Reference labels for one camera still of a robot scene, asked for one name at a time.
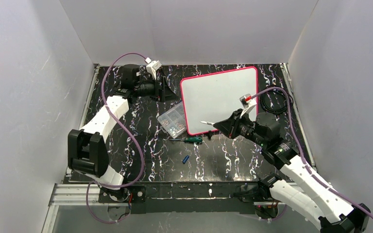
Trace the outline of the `white blue marker pen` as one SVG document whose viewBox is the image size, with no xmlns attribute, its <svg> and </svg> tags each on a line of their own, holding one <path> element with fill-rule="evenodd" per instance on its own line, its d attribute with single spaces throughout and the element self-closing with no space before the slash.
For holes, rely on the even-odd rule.
<svg viewBox="0 0 373 233">
<path fill-rule="evenodd" d="M 211 125 L 211 126 L 214 125 L 213 122 L 209 122 L 209 121 L 200 121 L 200 123 L 202 123 L 202 124 L 206 124 L 206 125 Z"/>
</svg>

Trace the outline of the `pink framed whiteboard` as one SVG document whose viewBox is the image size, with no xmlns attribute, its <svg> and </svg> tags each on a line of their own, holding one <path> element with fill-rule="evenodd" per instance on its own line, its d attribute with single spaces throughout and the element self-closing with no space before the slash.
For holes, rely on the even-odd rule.
<svg viewBox="0 0 373 233">
<path fill-rule="evenodd" d="M 186 118 L 186 131 L 197 135 L 214 131 L 210 125 L 227 119 L 242 108 L 239 100 L 258 92 L 258 70 L 245 67 L 184 78 L 180 81 L 181 96 Z"/>
</svg>

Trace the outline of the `blue marker cap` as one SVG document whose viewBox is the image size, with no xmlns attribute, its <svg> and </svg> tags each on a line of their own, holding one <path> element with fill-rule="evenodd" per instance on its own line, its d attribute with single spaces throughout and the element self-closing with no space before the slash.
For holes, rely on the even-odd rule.
<svg viewBox="0 0 373 233">
<path fill-rule="evenodd" d="M 182 160 L 182 163 L 185 164 L 188 160 L 189 160 L 190 156 L 187 155 L 183 160 Z"/>
</svg>

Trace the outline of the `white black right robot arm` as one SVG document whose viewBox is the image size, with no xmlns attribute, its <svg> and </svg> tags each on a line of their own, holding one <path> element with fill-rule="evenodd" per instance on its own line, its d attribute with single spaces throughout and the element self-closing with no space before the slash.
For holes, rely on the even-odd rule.
<svg viewBox="0 0 373 233">
<path fill-rule="evenodd" d="M 213 126 L 228 138 L 243 136 L 261 146 L 264 159 L 302 189 L 298 191 L 272 174 L 262 179 L 267 193 L 301 214 L 320 232 L 362 233 L 366 230 L 368 207 L 363 203 L 353 206 L 331 192 L 329 183 L 309 164 L 304 164 L 298 150 L 281 137 L 281 125 L 273 114 L 263 112 L 252 121 L 238 109 Z"/>
</svg>

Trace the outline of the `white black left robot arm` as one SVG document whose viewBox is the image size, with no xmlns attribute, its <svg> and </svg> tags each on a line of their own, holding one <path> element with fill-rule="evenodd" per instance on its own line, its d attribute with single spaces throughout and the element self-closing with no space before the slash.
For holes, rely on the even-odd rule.
<svg viewBox="0 0 373 233">
<path fill-rule="evenodd" d="M 162 64 L 148 61 L 146 68 L 128 64 L 119 68 L 122 72 L 113 94 L 106 97 L 104 106 L 78 130 L 68 134 L 68 168 L 92 178 L 96 184 L 110 190 L 131 186 L 124 184 L 123 175 L 110 166 L 106 140 L 111 131 L 130 109 L 132 101 L 150 97 L 156 102 L 178 100 L 168 86 L 166 78 L 158 78 Z"/>
</svg>

